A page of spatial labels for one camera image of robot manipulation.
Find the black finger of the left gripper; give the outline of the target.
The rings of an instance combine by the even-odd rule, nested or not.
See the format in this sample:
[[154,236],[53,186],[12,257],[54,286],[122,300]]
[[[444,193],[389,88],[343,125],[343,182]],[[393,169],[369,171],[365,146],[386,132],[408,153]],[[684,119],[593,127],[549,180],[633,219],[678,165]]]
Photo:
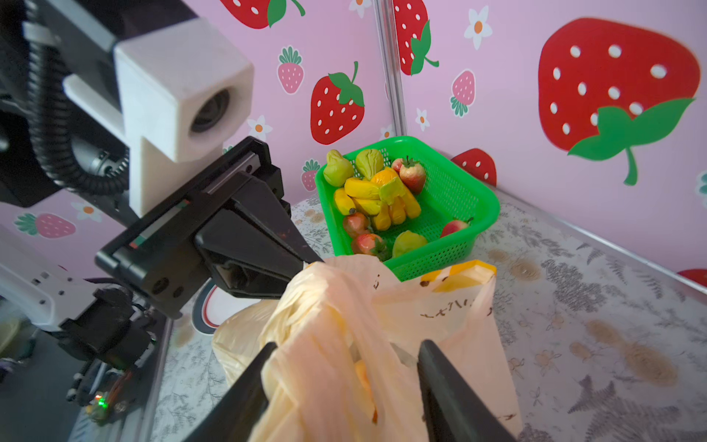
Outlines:
[[281,298],[287,285],[320,256],[294,223],[261,223],[219,210],[194,238],[215,284],[234,298]]

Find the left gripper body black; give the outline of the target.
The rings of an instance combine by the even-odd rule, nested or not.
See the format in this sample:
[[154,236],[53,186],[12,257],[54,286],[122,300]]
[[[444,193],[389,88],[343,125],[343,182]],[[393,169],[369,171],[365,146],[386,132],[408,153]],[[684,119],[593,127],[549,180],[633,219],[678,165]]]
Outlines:
[[261,223],[291,220],[285,206],[270,148],[248,136],[104,246],[96,263],[178,319],[190,298],[214,282],[194,243],[199,229],[221,209]]

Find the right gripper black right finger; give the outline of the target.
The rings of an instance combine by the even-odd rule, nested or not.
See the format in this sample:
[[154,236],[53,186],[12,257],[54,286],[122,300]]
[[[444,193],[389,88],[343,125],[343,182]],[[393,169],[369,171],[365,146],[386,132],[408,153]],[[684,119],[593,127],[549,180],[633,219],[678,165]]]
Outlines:
[[515,440],[431,340],[421,343],[417,371],[431,442]]

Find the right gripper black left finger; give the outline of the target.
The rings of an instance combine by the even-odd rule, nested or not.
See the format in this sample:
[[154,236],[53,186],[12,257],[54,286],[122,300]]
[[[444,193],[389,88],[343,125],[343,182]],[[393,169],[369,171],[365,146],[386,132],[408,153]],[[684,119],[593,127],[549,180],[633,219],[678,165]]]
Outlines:
[[266,411],[269,401],[261,383],[261,371],[277,349],[268,343],[249,364],[218,405],[185,441],[246,442]]

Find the banana print plastic bag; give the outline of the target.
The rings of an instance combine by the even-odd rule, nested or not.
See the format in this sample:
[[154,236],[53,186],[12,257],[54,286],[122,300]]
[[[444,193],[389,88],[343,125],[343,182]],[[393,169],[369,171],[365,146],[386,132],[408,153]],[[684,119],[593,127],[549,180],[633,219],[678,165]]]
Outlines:
[[377,258],[313,263],[278,300],[215,332],[229,383],[267,344],[268,407],[250,441],[425,441],[417,373],[424,341],[445,357],[513,436],[523,427],[493,312],[496,270],[471,261],[401,281]]

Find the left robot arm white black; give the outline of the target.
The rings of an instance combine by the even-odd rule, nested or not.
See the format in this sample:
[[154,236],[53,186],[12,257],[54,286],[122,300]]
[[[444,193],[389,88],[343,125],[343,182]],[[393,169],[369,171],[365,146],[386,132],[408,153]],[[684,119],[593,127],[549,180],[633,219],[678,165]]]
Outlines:
[[155,339],[134,297],[177,320],[207,283],[234,298],[278,299],[319,260],[291,220],[263,141],[247,137],[105,245],[107,285],[49,263],[1,235],[1,294],[72,357],[127,370]]

